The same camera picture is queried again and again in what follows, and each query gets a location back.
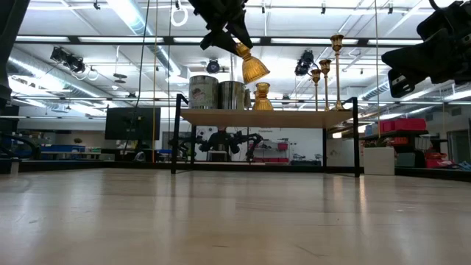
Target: stainless steel container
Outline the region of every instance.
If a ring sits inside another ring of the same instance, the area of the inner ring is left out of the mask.
[[[219,108],[223,110],[243,110],[245,106],[245,85],[241,82],[226,81],[219,84]]]
[[[252,101],[250,99],[250,89],[245,90],[244,94],[244,107],[252,107]]]
[[[218,84],[219,81],[214,77],[190,78],[189,107],[192,109],[218,108]]]

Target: metal pole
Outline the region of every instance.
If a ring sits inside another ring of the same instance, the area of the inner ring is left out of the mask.
[[[327,171],[327,129],[322,129],[322,168]]]
[[[194,165],[194,157],[196,156],[196,125],[191,126],[191,167]]]
[[[180,113],[182,110],[182,94],[177,94],[177,106],[175,108],[174,138],[171,140],[171,169],[172,174],[177,173],[177,156],[178,156],[178,135],[180,132]]]
[[[353,151],[355,158],[355,177],[360,177],[360,134],[358,133],[358,98],[353,98]]]

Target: wooden floor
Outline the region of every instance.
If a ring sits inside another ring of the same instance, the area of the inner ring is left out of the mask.
[[[470,261],[469,183],[131,169],[0,180],[1,265]]]

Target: computer monitor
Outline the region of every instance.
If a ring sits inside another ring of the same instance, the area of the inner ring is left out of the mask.
[[[135,113],[134,125],[131,126]],[[152,140],[154,109],[151,107],[114,107],[106,115],[105,139],[107,140]],[[160,108],[155,108],[154,139],[160,135]]]

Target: white box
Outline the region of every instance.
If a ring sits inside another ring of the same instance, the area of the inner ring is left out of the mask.
[[[365,148],[363,165],[365,174],[394,175],[394,149],[391,147]]]

